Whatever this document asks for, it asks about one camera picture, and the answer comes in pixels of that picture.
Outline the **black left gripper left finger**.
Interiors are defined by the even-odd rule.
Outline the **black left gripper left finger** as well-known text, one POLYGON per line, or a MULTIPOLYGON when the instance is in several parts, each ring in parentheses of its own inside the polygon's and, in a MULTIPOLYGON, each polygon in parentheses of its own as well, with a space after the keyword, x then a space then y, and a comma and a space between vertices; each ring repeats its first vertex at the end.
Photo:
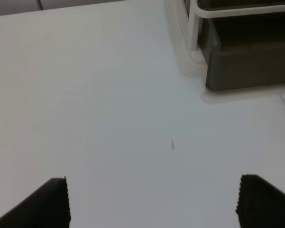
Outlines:
POLYGON ((0 228, 68 228, 71 222, 67 180, 51 178, 0 217, 0 228))

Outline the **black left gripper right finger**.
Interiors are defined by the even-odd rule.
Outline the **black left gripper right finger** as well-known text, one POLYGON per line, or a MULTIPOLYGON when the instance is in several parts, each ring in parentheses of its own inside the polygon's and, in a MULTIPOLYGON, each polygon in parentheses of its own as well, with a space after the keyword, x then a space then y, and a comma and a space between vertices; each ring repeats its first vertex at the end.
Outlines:
POLYGON ((285 193, 258 175, 242 175, 236 213, 242 228, 285 228, 285 193))

